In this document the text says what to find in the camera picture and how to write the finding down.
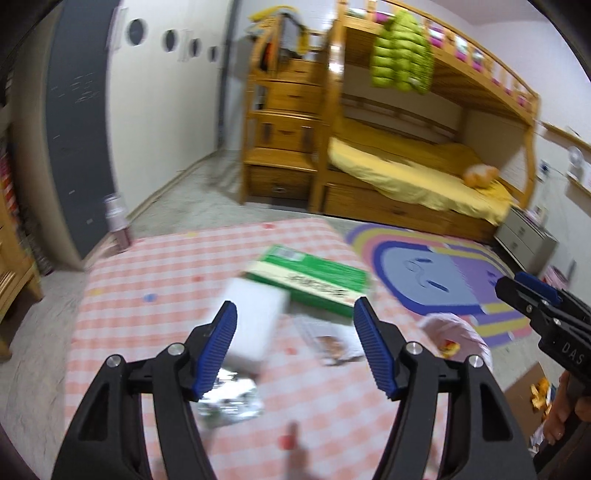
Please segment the person's right hand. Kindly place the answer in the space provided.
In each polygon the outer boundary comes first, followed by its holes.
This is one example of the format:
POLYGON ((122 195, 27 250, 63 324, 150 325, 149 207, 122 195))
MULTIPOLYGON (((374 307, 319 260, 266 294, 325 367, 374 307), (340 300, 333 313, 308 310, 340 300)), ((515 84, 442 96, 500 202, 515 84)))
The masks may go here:
POLYGON ((544 437, 551 445, 564 436, 565 422, 571 413, 575 413, 583 422, 590 421, 590 398, 579 397, 577 401, 570 399, 567 395, 569 381, 570 373, 564 371, 559 378, 559 388, 552 409, 544 423, 544 437))

